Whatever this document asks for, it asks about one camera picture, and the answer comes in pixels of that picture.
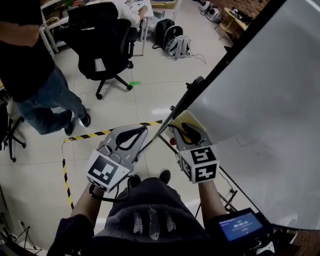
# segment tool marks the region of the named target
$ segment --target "floor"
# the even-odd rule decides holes
[[[225,38],[218,40],[221,31],[214,30],[215,24],[201,16],[198,7],[199,3],[184,0],[176,25],[181,26],[184,34],[191,38],[193,54],[202,54],[207,64],[195,57],[170,59],[161,49],[152,49],[152,42],[147,41],[145,55],[132,58],[134,68],[119,74],[127,82],[141,81],[131,91],[116,80],[110,80],[101,91],[103,99],[97,100],[95,93],[99,82],[88,80],[79,72],[78,55],[68,48],[56,55],[55,62],[64,73],[70,89],[82,99],[91,115],[88,128],[76,122],[73,136],[164,120],[170,113],[169,107],[175,105],[186,92],[186,82],[209,74],[225,55],[224,46],[229,46],[230,42]],[[141,51],[142,43],[137,42],[134,54],[140,55]],[[158,128],[149,128],[146,141]],[[63,130],[41,136],[27,122],[21,124],[18,135],[26,140],[27,147],[15,147],[15,164],[10,161],[8,150],[0,151],[0,184],[11,217],[9,225],[17,234],[20,231],[17,220],[24,221],[31,226],[33,242],[47,250],[54,240],[60,219],[69,217],[71,213],[63,176],[63,157],[75,204],[88,183],[84,173],[87,160],[105,136],[63,145],[66,137]],[[171,171],[169,185],[177,190],[182,201],[195,213],[199,205],[198,187],[180,171],[175,155],[162,141],[157,140],[140,155],[135,172],[145,179],[158,177],[163,168]],[[230,197],[230,185],[221,175],[218,175],[216,185],[222,195]],[[240,193],[233,204],[238,209],[250,206]],[[111,203],[102,203],[99,218],[105,218],[111,207]],[[201,214],[197,219],[202,221]]]

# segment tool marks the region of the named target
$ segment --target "yellow and black tape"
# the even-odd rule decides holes
[[[155,125],[159,125],[159,124],[162,124],[162,120],[154,121],[154,122],[141,122],[141,123],[138,123],[137,125],[142,125],[142,126],[146,127],[146,126],[155,126]],[[69,138],[65,138],[64,142],[73,142],[73,141],[84,140],[84,139],[97,137],[97,136],[101,136],[101,135],[108,135],[109,133],[111,133],[112,130],[113,129],[104,130],[104,131],[97,131],[97,132],[91,133],[91,134],[69,137]]]
[[[66,160],[65,159],[62,160],[62,167],[63,167],[65,189],[66,189],[66,192],[68,194],[69,204],[71,206],[71,209],[73,210],[74,209],[74,203],[72,202],[70,187],[69,187],[69,184],[68,184],[68,176],[67,176],[67,171],[66,171]]]

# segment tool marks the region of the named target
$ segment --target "black office chair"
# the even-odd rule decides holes
[[[138,38],[136,28],[127,19],[117,19],[113,2],[96,3],[68,11],[68,27],[59,31],[60,38],[79,55],[78,68],[87,79],[101,81],[96,98],[108,79],[115,78],[130,91],[133,87],[118,76],[134,67],[129,59]],[[96,59],[102,59],[105,71],[96,71]]]
[[[10,159],[14,163],[16,162],[16,159],[12,157],[12,140],[15,140],[16,142],[21,144],[23,148],[26,148],[26,144],[22,143],[14,136],[14,132],[17,129],[19,123],[23,123],[24,121],[25,119],[22,116],[19,117],[14,126],[11,128],[13,120],[11,118],[8,118],[7,106],[5,103],[2,103],[0,105],[0,150],[2,150],[2,142],[4,143],[4,148],[6,148],[9,142]]]

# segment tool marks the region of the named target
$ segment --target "shoe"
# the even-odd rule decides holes
[[[88,127],[91,124],[91,118],[88,113],[85,113],[85,117],[80,119],[84,127]]]
[[[164,182],[165,184],[168,184],[171,179],[171,173],[169,170],[164,170],[161,172],[159,179]]]
[[[68,123],[68,127],[64,128],[64,132],[67,136],[70,136],[72,134],[72,132],[74,131],[74,126],[72,124],[72,112],[71,110],[66,110],[65,114],[67,115],[68,119],[69,119],[69,123]]]
[[[128,179],[128,186],[130,187],[130,189],[138,186],[141,183],[141,179],[138,175],[133,175],[131,177],[129,177]]]

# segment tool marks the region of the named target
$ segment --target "blue screen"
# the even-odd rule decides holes
[[[221,221],[219,225],[229,242],[263,227],[252,213]]]

